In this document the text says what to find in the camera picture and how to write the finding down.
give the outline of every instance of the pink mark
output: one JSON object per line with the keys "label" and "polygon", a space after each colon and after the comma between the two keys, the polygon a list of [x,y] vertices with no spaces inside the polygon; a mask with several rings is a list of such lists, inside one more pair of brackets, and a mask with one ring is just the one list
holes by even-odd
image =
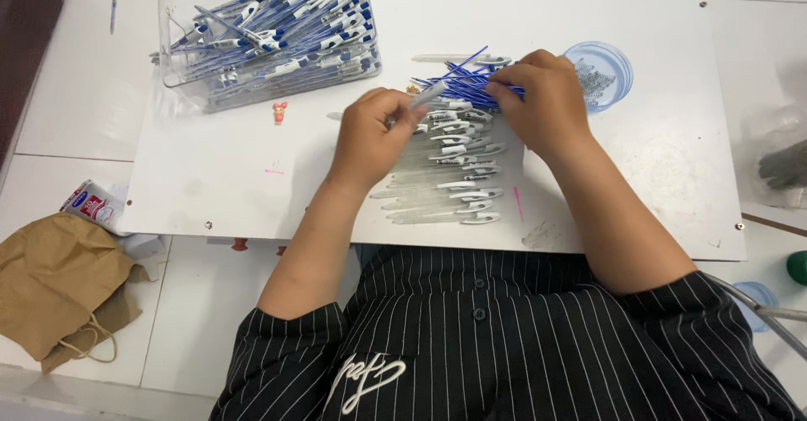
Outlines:
{"label": "pink mark", "polygon": [[512,191],[516,193],[516,203],[518,204],[518,214],[521,217],[521,222],[524,222],[524,210],[521,210],[521,196],[518,195],[518,187],[513,186]]}

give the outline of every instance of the hand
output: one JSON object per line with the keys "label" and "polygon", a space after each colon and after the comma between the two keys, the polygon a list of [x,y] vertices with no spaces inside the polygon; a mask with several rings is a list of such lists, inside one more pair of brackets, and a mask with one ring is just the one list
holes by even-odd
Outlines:
{"label": "hand", "polygon": [[[524,99],[506,84],[523,87]],[[497,71],[486,90],[521,141],[545,160],[593,139],[583,91],[568,58],[537,50]]]}
{"label": "hand", "polygon": [[[342,117],[337,153],[326,182],[337,183],[365,196],[395,165],[417,124],[429,112],[427,106],[408,111],[411,97],[379,87],[348,106]],[[384,121],[396,118],[387,129]]]}

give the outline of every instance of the embroidered logo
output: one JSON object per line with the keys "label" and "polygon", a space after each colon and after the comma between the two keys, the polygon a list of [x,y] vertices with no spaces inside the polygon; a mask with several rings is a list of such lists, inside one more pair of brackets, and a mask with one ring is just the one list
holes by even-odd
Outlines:
{"label": "embroidered logo", "polygon": [[[401,376],[401,374],[406,372],[406,363],[401,360],[396,360],[387,364],[387,361],[382,358],[383,356],[386,356],[384,353],[376,353],[373,359],[369,361],[369,364],[353,363],[353,358],[355,356],[355,353],[352,354],[347,360],[345,360],[345,363],[342,364],[342,367],[339,369],[339,373],[337,374],[337,379],[333,381],[333,385],[331,386],[331,393],[328,395],[328,400],[325,401],[325,406],[328,406],[328,403],[331,402],[333,391],[337,388],[339,385],[339,380],[341,380],[343,376],[345,377],[346,385],[348,384],[347,379],[349,378],[357,381],[358,389],[356,390],[356,394],[348,397],[347,400],[345,400],[345,404],[341,407],[342,415],[350,415],[350,412],[352,412],[353,409],[356,408],[356,405],[358,405],[358,400],[361,398],[361,396],[375,391],[390,382],[393,382],[395,379]],[[364,387],[368,375],[374,371],[378,372],[373,375],[373,378],[378,378],[388,370],[394,368],[396,368],[396,371],[392,375],[388,376],[384,380],[381,380],[375,385],[367,388]]]}

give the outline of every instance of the pink figurine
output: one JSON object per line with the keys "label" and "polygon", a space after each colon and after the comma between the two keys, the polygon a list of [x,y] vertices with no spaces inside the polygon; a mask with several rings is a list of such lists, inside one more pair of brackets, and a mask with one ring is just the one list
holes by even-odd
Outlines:
{"label": "pink figurine", "polygon": [[274,104],[274,124],[275,125],[282,125],[283,124],[283,114],[286,112],[286,107],[288,103],[283,103],[281,105],[275,103]]}

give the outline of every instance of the black striped shirt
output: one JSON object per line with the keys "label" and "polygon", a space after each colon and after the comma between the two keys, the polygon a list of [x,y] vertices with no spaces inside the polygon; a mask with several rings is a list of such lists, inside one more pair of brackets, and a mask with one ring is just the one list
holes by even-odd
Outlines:
{"label": "black striped shirt", "polygon": [[389,246],[344,312],[247,315],[211,419],[805,417],[699,271],[617,297],[583,255]]}

